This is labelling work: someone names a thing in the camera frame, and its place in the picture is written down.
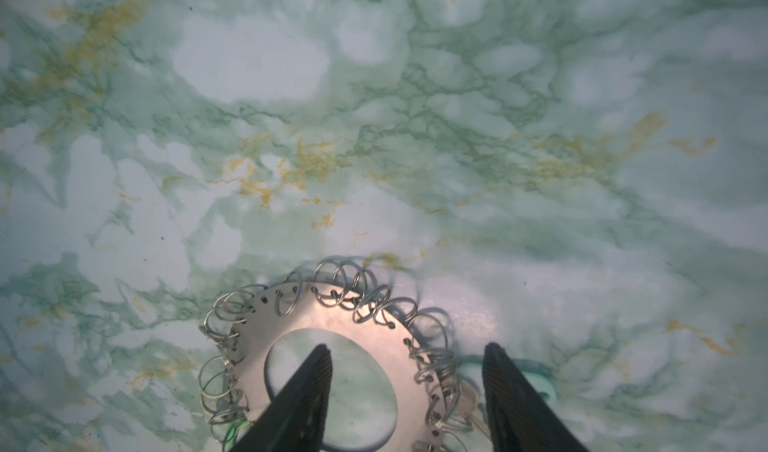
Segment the metal keyring disc with rings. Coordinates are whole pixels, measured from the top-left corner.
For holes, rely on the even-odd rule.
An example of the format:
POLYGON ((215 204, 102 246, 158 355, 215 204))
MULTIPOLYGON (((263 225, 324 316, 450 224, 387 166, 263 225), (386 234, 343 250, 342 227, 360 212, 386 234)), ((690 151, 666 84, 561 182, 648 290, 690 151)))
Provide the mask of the metal keyring disc with rings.
POLYGON ((333 364, 322 450, 462 451, 474 430, 448 314, 377 262, 331 257, 221 292, 200 329, 217 349, 201 404, 224 451, 266 427, 317 346, 333 364))

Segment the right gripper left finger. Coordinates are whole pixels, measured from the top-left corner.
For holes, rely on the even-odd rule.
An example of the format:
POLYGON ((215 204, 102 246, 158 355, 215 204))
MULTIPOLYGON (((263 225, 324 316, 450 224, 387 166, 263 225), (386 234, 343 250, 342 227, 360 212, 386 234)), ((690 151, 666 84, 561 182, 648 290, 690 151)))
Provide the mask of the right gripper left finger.
POLYGON ((333 376, 331 351, 316 346, 233 452, 319 452, 333 376))

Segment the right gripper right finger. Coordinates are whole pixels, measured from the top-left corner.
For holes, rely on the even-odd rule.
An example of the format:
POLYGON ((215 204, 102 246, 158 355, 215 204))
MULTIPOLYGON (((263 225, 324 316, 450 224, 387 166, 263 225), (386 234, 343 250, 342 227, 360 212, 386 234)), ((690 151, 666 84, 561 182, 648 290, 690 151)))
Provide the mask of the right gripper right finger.
POLYGON ((494 451, 587 451, 495 342, 485 346, 482 379, 494 451))

